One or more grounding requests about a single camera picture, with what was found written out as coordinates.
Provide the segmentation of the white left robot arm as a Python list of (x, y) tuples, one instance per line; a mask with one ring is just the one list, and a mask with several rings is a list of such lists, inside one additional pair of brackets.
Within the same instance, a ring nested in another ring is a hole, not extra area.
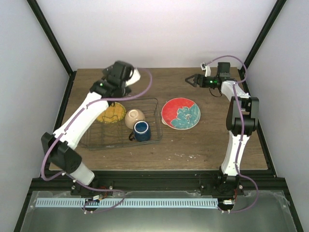
[(61, 174), (68, 174), (81, 182), (81, 188), (87, 195), (94, 195), (99, 184), (75, 149), (95, 119), (112, 103), (129, 94), (130, 85), (140, 79), (138, 69), (123, 61), (116, 61), (103, 73), (104, 76), (92, 85), (72, 116), (52, 134), (46, 132), (41, 137), (45, 153), (43, 161), (49, 161), (62, 170)]

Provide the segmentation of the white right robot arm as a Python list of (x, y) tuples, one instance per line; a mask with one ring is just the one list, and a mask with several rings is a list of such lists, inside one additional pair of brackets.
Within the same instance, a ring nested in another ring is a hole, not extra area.
[(229, 141), (221, 171), (223, 175), (237, 176), (246, 143), (258, 126), (259, 99), (246, 93), (231, 77), (229, 62), (219, 62), (215, 76), (211, 76), (206, 63), (201, 64), (201, 69), (205, 74), (194, 74), (185, 82), (193, 87), (218, 89), (229, 100), (225, 123)]

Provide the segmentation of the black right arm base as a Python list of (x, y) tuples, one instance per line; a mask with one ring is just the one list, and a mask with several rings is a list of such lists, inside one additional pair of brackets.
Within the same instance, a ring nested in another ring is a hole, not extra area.
[(212, 174), (199, 177), (199, 186), (202, 193), (212, 196), (230, 196), (237, 193), (239, 176)]

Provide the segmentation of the black aluminium frame rail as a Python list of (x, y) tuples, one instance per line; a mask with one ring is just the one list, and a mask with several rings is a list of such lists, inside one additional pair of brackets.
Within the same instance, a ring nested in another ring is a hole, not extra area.
[(123, 191), (214, 191), (222, 185), (244, 190), (286, 190), (287, 183), (282, 177), (275, 176), (271, 171), (245, 171), (242, 177), (221, 177), (215, 171), (96, 171), (90, 187), (96, 189), (120, 189)]

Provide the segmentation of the beige ceramic bowl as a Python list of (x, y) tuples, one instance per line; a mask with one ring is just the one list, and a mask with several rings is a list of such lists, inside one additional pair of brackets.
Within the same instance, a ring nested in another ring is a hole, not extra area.
[(126, 113), (125, 116), (125, 125), (129, 129), (133, 129), (134, 125), (138, 121), (144, 121), (145, 115), (144, 113), (139, 109), (131, 109)]

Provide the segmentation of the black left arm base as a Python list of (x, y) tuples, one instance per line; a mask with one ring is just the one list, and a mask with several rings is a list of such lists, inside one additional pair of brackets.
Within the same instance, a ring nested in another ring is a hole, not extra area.
[(84, 197), (90, 197), (101, 194), (103, 196), (108, 196), (112, 194), (112, 190), (104, 185), (103, 186), (100, 185), (98, 181), (95, 181), (94, 183), (91, 183), (89, 186), (82, 186), (81, 184), (74, 183), (73, 186), (71, 187), (70, 193), (73, 196), (84, 196)]

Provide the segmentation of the black wire dish rack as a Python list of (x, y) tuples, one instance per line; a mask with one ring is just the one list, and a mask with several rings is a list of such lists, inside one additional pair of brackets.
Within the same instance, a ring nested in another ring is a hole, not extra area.
[(101, 113), (80, 140), (88, 149), (158, 143), (162, 138), (156, 98), (115, 103)]

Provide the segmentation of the dark blue ceramic mug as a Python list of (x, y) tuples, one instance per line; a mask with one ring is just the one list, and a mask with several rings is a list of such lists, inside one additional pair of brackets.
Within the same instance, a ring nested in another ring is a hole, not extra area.
[(133, 131), (129, 135), (130, 141), (146, 142), (151, 139), (151, 129), (146, 121), (138, 121), (133, 127)]

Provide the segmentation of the yellow woven pattern plate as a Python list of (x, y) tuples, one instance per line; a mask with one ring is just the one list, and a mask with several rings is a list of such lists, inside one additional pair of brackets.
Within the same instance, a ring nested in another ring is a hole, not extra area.
[(97, 118), (96, 121), (100, 123), (117, 123), (125, 118), (126, 109), (125, 107), (115, 102), (111, 106), (109, 106), (104, 112), (102, 112)]

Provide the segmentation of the red and teal plate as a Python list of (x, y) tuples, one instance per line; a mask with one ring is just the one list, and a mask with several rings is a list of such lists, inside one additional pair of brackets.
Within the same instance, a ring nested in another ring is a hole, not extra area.
[(161, 110), (164, 125), (176, 130), (188, 130), (198, 124), (201, 117), (199, 106), (187, 98), (174, 98), (167, 101)]

